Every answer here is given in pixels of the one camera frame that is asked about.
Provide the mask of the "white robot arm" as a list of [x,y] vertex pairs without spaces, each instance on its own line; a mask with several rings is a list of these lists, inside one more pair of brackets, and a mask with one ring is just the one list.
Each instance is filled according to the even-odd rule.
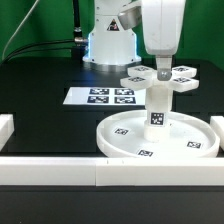
[[157,78],[171,79],[186,0],[94,0],[95,25],[88,35],[84,65],[120,72],[141,62],[133,28],[142,26],[146,52],[156,58]]

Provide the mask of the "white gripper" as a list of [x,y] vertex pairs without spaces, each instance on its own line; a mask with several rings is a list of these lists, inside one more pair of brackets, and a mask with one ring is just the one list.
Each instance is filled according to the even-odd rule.
[[142,0],[144,44],[156,57],[157,79],[172,77],[172,57],[177,52],[186,0]]

